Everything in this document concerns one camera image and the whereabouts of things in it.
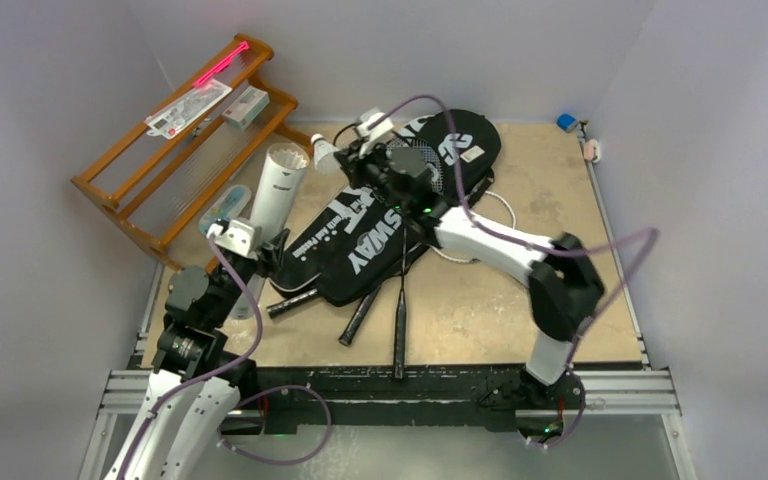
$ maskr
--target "shuttlecock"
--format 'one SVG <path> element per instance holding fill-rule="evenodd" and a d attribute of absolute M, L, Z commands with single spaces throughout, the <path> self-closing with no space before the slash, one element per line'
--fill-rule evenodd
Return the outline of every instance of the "shuttlecock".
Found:
<path fill-rule="evenodd" d="M 313 144 L 313 167 L 317 172 L 333 175 L 340 171 L 340 163 L 334 156 L 337 147 L 318 133 L 310 137 L 310 143 Z"/>

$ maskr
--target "small cardboard box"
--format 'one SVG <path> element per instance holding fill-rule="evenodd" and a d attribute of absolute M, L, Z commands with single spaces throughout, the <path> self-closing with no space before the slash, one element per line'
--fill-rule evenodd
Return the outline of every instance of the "small cardboard box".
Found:
<path fill-rule="evenodd" d="M 228 108 L 222 112 L 225 121 L 245 130 L 260 112 L 269 105 L 269 93 L 248 86 Z"/>

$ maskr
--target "white cylindrical tube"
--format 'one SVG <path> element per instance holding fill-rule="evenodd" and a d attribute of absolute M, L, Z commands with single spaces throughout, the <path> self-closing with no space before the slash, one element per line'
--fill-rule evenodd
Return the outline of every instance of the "white cylindrical tube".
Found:
<path fill-rule="evenodd" d="M 309 164 L 307 153 L 294 143 L 276 143 L 266 150 L 263 173 L 249 217 L 252 225 L 261 228 L 262 241 L 272 240 L 284 229 Z M 255 299 L 260 298 L 264 283 L 258 275 L 249 280 L 247 286 Z M 246 297 L 240 295 L 231 311 L 231 318 L 242 320 L 252 315 L 254 309 Z"/>

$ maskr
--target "wooden rack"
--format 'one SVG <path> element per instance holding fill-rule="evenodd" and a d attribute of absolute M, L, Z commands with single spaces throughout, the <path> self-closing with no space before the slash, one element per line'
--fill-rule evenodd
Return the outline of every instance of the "wooden rack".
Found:
<path fill-rule="evenodd" d="M 145 160 L 136 171 L 126 173 L 127 179 L 121 183 L 112 192 L 103 191 L 99 186 L 93 185 L 105 169 L 108 169 L 114 161 L 122 155 L 134 142 L 148 130 L 148 126 L 140 119 L 124 137 L 114 144 L 98 160 L 95 161 L 86 171 L 72 177 L 72 183 L 77 186 L 84 195 L 87 196 L 116 226 L 118 226 L 126 235 L 136 243 L 143 251 L 156 257 L 172 268 L 180 269 L 181 266 L 168 255 L 170 243 L 181 233 L 181 231 L 207 206 L 208 202 L 217 194 L 220 188 L 237 172 L 240 166 L 255 152 L 255 150 L 272 134 L 277 133 L 300 145 L 309 145 L 309 138 L 302 132 L 290 128 L 285 123 L 287 116 L 298 106 L 298 101 L 290 94 L 283 92 L 268 83 L 260 76 L 259 68 L 272 59 L 274 52 L 269 45 L 260 40 L 237 34 L 225 48 L 216 54 L 207 62 L 198 72 L 178 88 L 165 101 L 152 111 L 152 114 L 161 110 L 166 105 L 172 103 L 192 88 L 193 82 L 206 73 L 211 67 L 226 58 L 237 48 L 241 42 L 246 41 L 249 49 L 241 53 L 243 68 L 232 80 L 224 81 L 231 88 L 237 89 L 244 82 L 265 90 L 269 93 L 269 106 L 260 113 L 256 121 L 257 125 L 251 125 L 246 130 L 245 135 L 252 137 L 248 143 L 242 147 L 236 155 L 232 152 L 229 161 L 224 164 L 218 174 L 207 181 L 206 186 L 199 189 L 193 195 L 192 199 L 187 200 L 185 205 L 179 205 L 180 213 L 172 212 L 171 226 L 164 227 L 164 231 L 151 232 L 149 228 L 140 225 L 139 219 L 134 218 L 134 214 L 143 206 L 147 200 L 150 200 L 153 194 L 157 192 L 173 173 L 182 165 L 197 154 L 201 147 L 223 124 L 223 118 L 218 115 L 207 126 L 202 125 L 198 136 L 193 138 L 192 132 L 202 121 L 211 115 L 221 102 L 214 106 L 210 111 L 205 112 L 198 120 L 190 124 L 185 130 L 181 131 L 171 140 L 165 140 L 162 145 Z M 233 97 L 238 92 L 231 92 L 228 97 Z M 167 156 L 175 151 L 175 156 L 167 162 L 164 162 Z M 160 208 L 173 208 L 169 206 L 160 206 Z"/>

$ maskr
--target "gray floor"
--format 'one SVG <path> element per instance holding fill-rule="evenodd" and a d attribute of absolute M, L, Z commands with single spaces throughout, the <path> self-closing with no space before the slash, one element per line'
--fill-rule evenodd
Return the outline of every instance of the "gray floor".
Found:
<path fill-rule="evenodd" d="M 127 426 L 117 428 L 124 436 Z M 235 440 L 249 451 L 280 459 L 309 452 L 322 427 L 297 435 Z M 110 457 L 123 438 L 112 439 Z M 518 434 L 482 428 L 337 427 L 326 449 L 309 462 L 274 467 L 222 448 L 208 448 L 194 478 L 307 479 L 642 479 L 678 475 L 659 416 L 587 416 L 573 437 L 549 452 L 523 446 Z"/>

